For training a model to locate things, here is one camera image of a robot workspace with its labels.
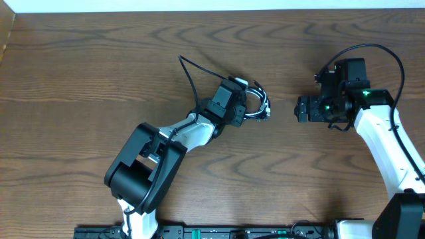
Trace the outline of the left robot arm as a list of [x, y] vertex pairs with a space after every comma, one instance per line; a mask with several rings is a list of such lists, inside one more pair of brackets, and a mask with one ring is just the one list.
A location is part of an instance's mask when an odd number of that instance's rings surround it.
[[169, 190], [185, 155], [217, 138], [227, 125], [241, 126], [248, 82], [229, 77], [215, 95], [173, 125], [139, 124], [104, 177], [123, 212], [125, 238], [152, 238], [155, 210]]

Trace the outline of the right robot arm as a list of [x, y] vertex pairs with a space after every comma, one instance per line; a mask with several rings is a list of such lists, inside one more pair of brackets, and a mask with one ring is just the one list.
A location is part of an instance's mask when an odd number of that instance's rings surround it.
[[336, 220], [324, 238], [423, 238], [424, 161], [405, 132], [388, 90], [372, 89], [364, 58], [338, 60], [316, 76], [318, 96], [300, 96], [301, 123], [346, 123], [367, 144], [384, 180], [389, 202], [376, 220]]

